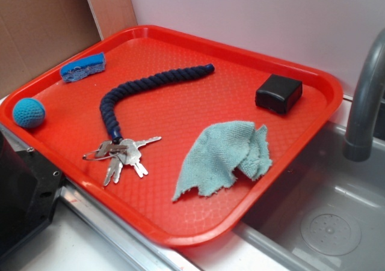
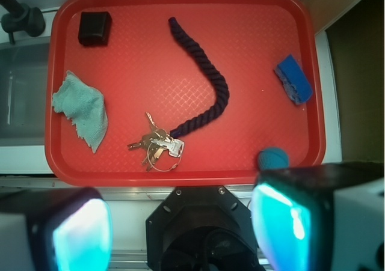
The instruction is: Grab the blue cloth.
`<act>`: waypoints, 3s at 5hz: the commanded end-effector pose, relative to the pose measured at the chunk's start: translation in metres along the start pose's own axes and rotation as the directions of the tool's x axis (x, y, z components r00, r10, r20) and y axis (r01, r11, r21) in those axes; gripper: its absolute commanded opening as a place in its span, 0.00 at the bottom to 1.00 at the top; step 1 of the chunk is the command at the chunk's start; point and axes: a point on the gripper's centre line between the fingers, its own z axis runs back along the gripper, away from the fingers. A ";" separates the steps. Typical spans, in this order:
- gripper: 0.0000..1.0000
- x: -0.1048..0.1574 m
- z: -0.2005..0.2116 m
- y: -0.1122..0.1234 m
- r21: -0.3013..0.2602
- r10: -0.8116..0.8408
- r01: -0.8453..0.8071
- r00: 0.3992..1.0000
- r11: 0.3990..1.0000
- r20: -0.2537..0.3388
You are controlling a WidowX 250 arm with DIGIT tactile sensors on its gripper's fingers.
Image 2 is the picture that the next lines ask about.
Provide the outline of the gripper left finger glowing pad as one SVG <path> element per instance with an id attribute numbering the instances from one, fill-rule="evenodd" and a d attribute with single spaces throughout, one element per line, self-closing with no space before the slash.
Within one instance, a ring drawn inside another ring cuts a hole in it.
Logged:
<path id="1" fill-rule="evenodd" d="M 108 270 L 112 219 L 92 187 L 1 193 L 1 270 Z"/>

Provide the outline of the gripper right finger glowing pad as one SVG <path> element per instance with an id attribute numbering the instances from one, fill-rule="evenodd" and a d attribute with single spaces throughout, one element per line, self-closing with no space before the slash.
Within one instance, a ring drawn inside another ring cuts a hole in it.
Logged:
<path id="1" fill-rule="evenodd" d="M 384 269 L 382 163 L 262 171 L 250 208 L 274 270 Z"/>

